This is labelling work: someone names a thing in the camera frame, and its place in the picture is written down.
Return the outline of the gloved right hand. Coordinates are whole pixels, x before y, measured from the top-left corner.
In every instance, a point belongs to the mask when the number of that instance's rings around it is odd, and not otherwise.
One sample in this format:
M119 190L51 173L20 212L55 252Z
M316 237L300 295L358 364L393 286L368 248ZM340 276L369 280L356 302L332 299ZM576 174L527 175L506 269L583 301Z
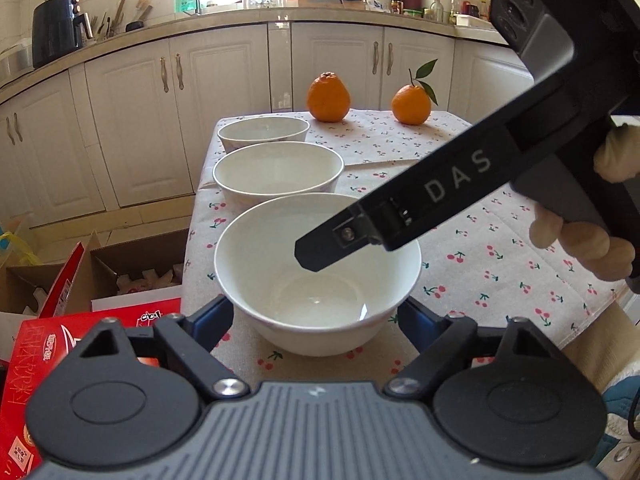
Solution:
M613 129L594 155L594 170L608 182L622 183L639 175L639 127L623 124ZM537 248L559 242L563 249L596 278L615 282L628 278L636 258L634 244L614 237L589 222L566 222L535 205L529 239Z

